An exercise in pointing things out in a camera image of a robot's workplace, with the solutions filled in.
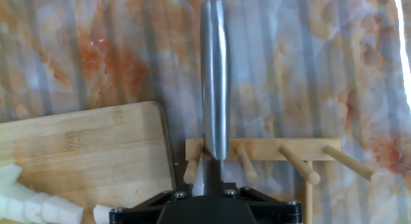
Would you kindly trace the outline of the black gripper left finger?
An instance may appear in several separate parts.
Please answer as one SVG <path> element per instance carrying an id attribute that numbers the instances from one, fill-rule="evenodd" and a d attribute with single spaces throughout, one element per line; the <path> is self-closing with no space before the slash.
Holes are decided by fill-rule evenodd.
<path id="1" fill-rule="evenodd" d="M 165 190 L 132 208 L 113 208 L 109 212 L 110 224 L 157 223 L 161 212 L 169 205 L 191 198 L 192 185 L 180 185 L 175 190 Z"/>

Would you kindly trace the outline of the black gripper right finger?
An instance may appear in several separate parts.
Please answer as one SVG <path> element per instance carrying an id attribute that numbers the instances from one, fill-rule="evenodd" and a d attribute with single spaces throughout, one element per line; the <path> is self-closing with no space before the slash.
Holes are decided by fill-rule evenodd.
<path id="1" fill-rule="evenodd" d="M 279 201 L 251 187 L 223 183 L 223 196 L 245 203 L 257 223 L 302 223 L 302 203 L 299 200 Z"/>

